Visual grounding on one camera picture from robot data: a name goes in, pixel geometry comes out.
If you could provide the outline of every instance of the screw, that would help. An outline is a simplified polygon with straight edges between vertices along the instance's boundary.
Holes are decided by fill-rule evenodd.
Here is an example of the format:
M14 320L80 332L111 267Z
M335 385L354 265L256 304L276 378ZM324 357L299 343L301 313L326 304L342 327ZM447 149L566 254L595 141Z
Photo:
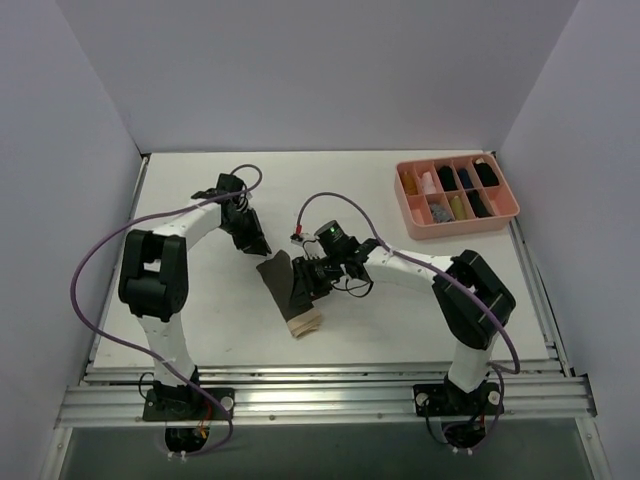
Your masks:
M427 400L429 400L429 395L427 395L426 393L419 393L418 395L416 395L416 405L418 405L419 407L426 404Z
M229 411L233 408L233 398L231 397L222 397L220 400L220 405L226 410Z
M491 405L498 405L500 403L500 394L498 392L490 392L488 400Z

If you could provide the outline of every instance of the pink organizer tray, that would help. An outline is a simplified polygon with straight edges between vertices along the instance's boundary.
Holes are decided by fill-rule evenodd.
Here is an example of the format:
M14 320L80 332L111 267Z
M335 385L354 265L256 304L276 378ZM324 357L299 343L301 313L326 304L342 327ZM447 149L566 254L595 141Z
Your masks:
M478 177L473 166L473 162L478 159L484 160L493 169L498 177L498 186L484 187L482 185L480 177ZM437 171L445 165L453 169L457 187L456 190L445 192L442 188ZM463 168L469 173L473 188L463 188L460 177L458 176L458 170ZM408 172L413 177L417 187L417 195L408 195L405 193L400 179L400 175L405 172ZM431 172L436 193L424 193L421 179L425 172ZM482 203L484 203L484 206L491 214L490 217L477 218L473 213L473 209L467 198L467 194L473 190L479 193ZM500 230L504 228L513 217L520 213L518 202L505 181L504 175L502 171L500 171L495 158L493 155L486 153L399 163L395 173L395 191L404 223L407 226L407 232L409 232L409 236L414 240ZM467 220L436 223L431 215L429 205L439 204L453 217L453 211L451 210L449 202L456 196L462 201Z

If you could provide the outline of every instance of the yellow object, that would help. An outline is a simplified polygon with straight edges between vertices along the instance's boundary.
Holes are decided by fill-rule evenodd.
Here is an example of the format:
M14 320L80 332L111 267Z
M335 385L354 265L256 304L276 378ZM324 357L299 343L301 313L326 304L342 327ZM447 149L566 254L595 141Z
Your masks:
M464 209L464 205L462 204L462 200L457 195L449 200L449 205L451 205L451 210L453 211L453 216L456 217L456 220L466 220L467 212Z
M400 181L402 182L404 193L406 193L407 195L418 194L418 186L416 185L416 181L413 179L413 175L411 175L409 172L402 172L400 174Z

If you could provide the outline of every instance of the white wall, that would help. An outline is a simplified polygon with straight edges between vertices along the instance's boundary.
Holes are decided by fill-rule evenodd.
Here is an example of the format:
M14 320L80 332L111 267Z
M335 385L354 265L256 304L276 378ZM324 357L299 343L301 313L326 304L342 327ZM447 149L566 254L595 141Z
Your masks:
M143 151L491 148L576 0L58 0Z
M581 0L501 149L616 478L640 471L640 3Z
M0 2L0 477L34 478L90 336L68 285L128 215L136 147L53 0ZM115 251L84 276L96 318Z

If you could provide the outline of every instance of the black mounting plate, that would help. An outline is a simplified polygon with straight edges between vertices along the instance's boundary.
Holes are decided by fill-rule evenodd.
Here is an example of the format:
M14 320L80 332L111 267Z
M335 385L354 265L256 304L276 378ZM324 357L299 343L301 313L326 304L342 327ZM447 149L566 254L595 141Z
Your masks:
M486 399L491 392L500 392L498 385L490 382L485 382L479 388L482 388L482 395L480 398L483 399ZM418 402L415 401L420 394L428 395L429 402L426 407L424 404L418 405ZM480 410L482 410L485 415L493 416L498 413L498 406L493 405L488 401L484 407L480 401L475 400L469 401L469 403L464 407L454 408L447 400L447 394L443 384L414 385L413 398L416 415L419 417L425 417L425 409L427 410L426 413L429 417L471 417L476 415Z
M213 398L219 402L224 397L229 397L233 400L235 406L235 390L233 388L204 388ZM203 404L196 409L182 409L176 410L169 408L162 403L159 403L156 398L156 394L153 389L146 392L147 401L144 403L144 411L142 412L142 420L145 422L181 422L186 420L202 420L207 415L207 406ZM213 406L212 420L226 420L227 417L219 409ZM233 407L229 409L229 415L233 418Z

